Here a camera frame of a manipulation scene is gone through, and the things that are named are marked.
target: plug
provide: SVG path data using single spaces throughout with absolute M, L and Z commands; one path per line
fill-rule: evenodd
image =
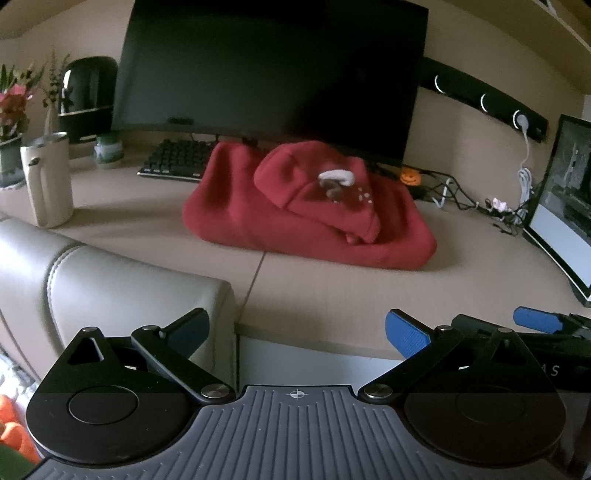
M 515 119 L 515 123 L 517 125 L 519 125 L 519 127 L 521 127 L 521 130 L 524 133 L 527 133 L 527 129 L 530 127 L 530 121 L 527 119 L 527 117 L 523 113 L 520 113 L 519 115 L 517 115 L 517 118 Z

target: orange pumpkin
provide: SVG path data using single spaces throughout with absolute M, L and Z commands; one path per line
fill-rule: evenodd
M 416 187 L 421 184 L 421 174 L 412 168 L 403 167 L 400 171 L 400 181 L 405 185 Z

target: ceiling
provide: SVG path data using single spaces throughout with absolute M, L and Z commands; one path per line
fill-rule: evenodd
M 30 28 L 83 0 L 0 0 L 0 40 L 20 37 Z
M 0 0 L 0 40 L 17 38 L 31 27 L 84 0 Z M 558 0 L 591 28 L 591 0 Z

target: white mug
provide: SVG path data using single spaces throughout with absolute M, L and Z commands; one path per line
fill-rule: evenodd
M 74 213 L 67 133 L 45 135 L 21 147 L 21 160 L 37 225 L 53 228 L 67 222 Z

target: crosshair symbol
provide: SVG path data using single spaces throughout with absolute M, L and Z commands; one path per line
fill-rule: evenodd
M 299 400 L 301 398 L 304 398 L 307 393 L 302 392 L 302 390 L 294 390 L 293 392 L 288 393 L 288 395 L 291 398 L 295 398 L 296 400 Z

